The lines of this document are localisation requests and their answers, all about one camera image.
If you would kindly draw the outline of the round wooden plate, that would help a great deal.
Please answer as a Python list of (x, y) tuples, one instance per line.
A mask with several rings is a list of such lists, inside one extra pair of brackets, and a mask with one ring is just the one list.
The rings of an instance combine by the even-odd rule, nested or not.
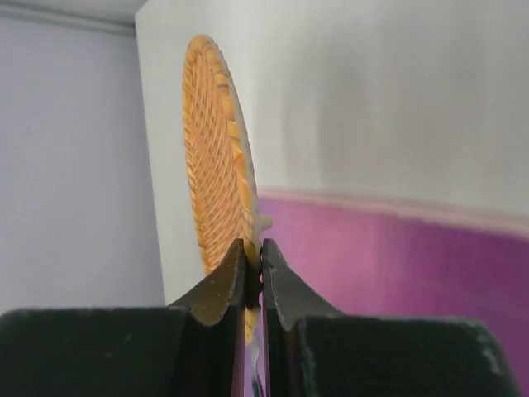
[(261, 272), (260, 213), (250, 142), (231, 72), (217, 43), (196, 35), (183, 65), (182, 113), (193, 219), (203, 269), (211, 273), (235, 239), (251, 275)]

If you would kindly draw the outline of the left aluminium frame post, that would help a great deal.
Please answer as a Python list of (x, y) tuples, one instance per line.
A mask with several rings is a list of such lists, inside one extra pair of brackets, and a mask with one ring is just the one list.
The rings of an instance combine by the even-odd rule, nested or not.
[(136, 35), (135, 23), (130, 18), (103, 17), (93, 12), (2, 3), (1, 18), (62, 26), (82, 31), (104, 32), (117, 36)]

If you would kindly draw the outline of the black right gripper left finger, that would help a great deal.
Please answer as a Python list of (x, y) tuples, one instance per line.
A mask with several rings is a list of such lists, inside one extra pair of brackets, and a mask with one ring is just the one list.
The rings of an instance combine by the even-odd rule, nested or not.
[(236, 240), (167, 307), (5, 313), (2, 395), (243, 395), (245, 269)]

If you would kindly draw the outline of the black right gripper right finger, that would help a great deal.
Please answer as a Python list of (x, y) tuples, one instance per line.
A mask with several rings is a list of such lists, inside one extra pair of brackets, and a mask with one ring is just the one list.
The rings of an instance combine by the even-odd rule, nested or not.
[(467, 318), (347, 315), (264, 241), (264, 343), (270, 396), (518, 396), (493, 334)]

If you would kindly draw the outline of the purple Frozen placemat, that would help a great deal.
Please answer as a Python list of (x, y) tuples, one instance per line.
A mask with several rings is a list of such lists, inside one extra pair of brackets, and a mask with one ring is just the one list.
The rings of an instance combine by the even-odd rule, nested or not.
[(339, 310), (474, 318), (528, 391), (528, 242), (317, 203), (264, 198), (290, 267)]

